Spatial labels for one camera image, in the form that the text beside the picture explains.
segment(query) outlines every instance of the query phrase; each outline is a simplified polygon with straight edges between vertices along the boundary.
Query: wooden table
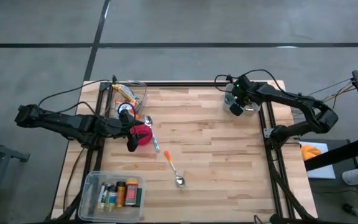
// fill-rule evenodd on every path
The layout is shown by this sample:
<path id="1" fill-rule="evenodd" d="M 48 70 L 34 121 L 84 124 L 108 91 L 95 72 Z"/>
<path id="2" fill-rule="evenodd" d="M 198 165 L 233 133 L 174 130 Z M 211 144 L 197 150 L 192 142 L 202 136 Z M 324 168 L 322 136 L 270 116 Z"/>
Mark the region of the wooden table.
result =
<path id="1" fill-rule="evenodd" d="M 80 101 L 95 106 L 98 88 L 99 83 L 84 87 Z M 214 87 L 148 87 L 147 93 L 142 113 L 153 118 L 162 152 L 156 153 L 152 143 L 128 152 L 126 139 L 107 139 L 101 165 L 102 171 L 147 180 L 142 222 L 252 222 L 255 214 L 268 220 L 275 209 L 258 114 L 236 117 L 224 111 L 223 93 Z M 273 103 L 273 110 L 277 124 L 293 124 L 290 107 Z M 80 105 L 77 113 L 91 111 Z M 69 143 L 52 218 L 62 213 L 64 191 L 80 151 L 76 141 Z M 186 179 L 184 189 L 176 187 L 164 151 Z M 291 190 L 317 217 L 299 147 L 286 144 L 282 151 Z M 67 205 L 80 189 L 85 154 L 71 181 Z M 280 198 L 286 213 L 282 192 Z"/>

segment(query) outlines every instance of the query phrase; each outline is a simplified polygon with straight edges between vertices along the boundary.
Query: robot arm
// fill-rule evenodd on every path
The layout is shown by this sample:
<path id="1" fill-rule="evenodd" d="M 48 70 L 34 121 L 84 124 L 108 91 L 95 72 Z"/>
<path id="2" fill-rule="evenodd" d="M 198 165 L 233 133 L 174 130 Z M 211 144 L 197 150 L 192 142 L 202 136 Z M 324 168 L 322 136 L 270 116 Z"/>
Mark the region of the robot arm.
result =
<path id="1" fill-rule="evenodd" d="M 259 106 L 263 102 L 277 102 L 300 109 L 305 115 L 306 121 L 293 124 L 291 126 L 278 125 L 270 133 L 268 144 L 273 148 L 280 148 L 289 137 L 303 135 L 310 131 L 315 133 L 327 133 L 338 120 L 337 114 L 322 101 L 318 101 L 311 96 L 287 93 L 283 90 L 276 90 L 267 83 L 257 83 L 250 81 L 245 75 L 240 76 L 234 83 L 231 93 L 236 99 L 230 110 L 236 116 L 243 112 L 243 107 L 251 103 Z"/>
<path id="2" fill-rule="evenodd" d="M 130 152 L 136 150 L 139 137 L 130 132 L 131 125 L 143 124 L 133 121 L 127 110 L 122 110 L 119 119 L 101 118 L 95 115 L 74 115 L 55 113 L 39 108 L 37 105 L 20 106 L 15 122 L 23 128 L 45 128 L 63 137 L 76 139 L 83 147 L 92 147 L 98 138 L 128 137 L 127 147 Z"/>

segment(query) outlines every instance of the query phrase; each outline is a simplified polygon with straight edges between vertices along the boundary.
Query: transparent container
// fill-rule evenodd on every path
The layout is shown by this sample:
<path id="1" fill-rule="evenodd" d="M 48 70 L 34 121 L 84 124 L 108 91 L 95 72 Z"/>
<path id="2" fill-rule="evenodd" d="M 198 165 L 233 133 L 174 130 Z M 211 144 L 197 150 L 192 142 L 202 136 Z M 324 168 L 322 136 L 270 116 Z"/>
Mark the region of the transparent container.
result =
<path id="1" fill-rule="evenodd" d="M 103 182 L 115 185 L 118 181 L 126 182 L 127 179 L 133 178 L 137 179 L 138 188 L 142 189 L 140 207 L 115 207 L 112 212 L 105 212 L 102 208 L 98 208 L 98 198 Z M 144 195 L 145 180 L 140 176 L 93 171 L 86 176 L 81 203 L 78 208 L 78 216 L 82 220 L 92 222 L 137 223 L 143 215 Z"/>
<path id="2" fill-rule="evenodd" d="M 127 80 L 124 82 L 118 82 L 118 84 L 125 85 L 129 87 L 131 92 L 136 96 L 137 98 L 137 104 L 135 107 L 135 112 L 138 118 L 143 117 L 142 111 L 144 106 L 147 102 L 147 85 L 146 83 L 139 82 L 139 81 L 133 81 L 133 80 Z M 113 117 L 118 118 L 119 113 L 117 111 L 120 104 L 123 102 L 126 102 L 126 99 L 115 90 L 114 98 L 112 99 L 112 105 L 114 108 Z"/>

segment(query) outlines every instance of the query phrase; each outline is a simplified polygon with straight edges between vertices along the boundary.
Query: concrete floor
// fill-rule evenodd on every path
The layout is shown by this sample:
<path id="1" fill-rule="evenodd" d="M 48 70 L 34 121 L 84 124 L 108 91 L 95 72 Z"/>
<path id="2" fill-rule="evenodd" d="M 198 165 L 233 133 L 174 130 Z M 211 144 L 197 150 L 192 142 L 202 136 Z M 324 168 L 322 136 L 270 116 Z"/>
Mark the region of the concrete floor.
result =
<path id="1" fill-rule="evenodd" d="M 103 2 L 0 0 L 0 43 L 92 42 Z M 358 0 L 113 0 L 101 42 L 358 42 Z M 79 86 L 90 51 L 0 49 L 0 143 L 31 153 L 28 163 L 12 161 L 9 167 L 0 190 L 0 223 L 39 222 L 48 215 L 67 141 L 47 130 L 19 128 L 14 117 L 21 104 Z M 115 74 L 121 80 L 211 80 L 255 68 L 270 70 L 288 91 L 308 94 L 350 78 L 358 69 L 358 48 L 99 49 L 90 79 Z M 269 79 L 263 73 L 250 77 Z M 62 95 L 43 107 L 66 108 L 78 96 Z M 356 91 L 338 98 L 336 113 L 339 121 L 329 133 L 307 137 L 358 139 Z M 358 205 L 357 195 L 315 200 L 319 216 L 337 222 L 346 217 L 333 217 L 338 205 Z"/>

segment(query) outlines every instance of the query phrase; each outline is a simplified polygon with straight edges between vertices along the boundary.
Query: spoon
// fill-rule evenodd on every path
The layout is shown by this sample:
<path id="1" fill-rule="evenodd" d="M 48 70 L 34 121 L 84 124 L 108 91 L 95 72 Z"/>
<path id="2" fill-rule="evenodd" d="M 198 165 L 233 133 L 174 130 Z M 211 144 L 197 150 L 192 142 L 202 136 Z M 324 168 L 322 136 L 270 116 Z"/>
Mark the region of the spoon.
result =
<path id="1" fill-rule="evenodd" d="M 172 160 L 171 160 L 171 155 L 169 154 L 168 151 L 165 151 L 164 155 L 168 159 L 169 163 L 171 164 L 171 167 L 172 167 L 173 171 L 175 172 L 175 183 L 177 184 L 178 187 L 184 187 L 185 186 L 185 179 L 181 175 L 178 174 L 177 170 L 173 166 L 173 163 L 172 163 Z"/>
<path id="2" fill-rule="evenodd" d="M 149 115 L 144 116 L 144 124 L 146 124 L 150 129 L 152 129 L 153 120 Z M 158 146 L 157 140 L 156 140 L 153 132 L 152 132 L 152 138 L 153 138 L 155 150 L 157 152 L 160 152 L 160 146 Z"/>

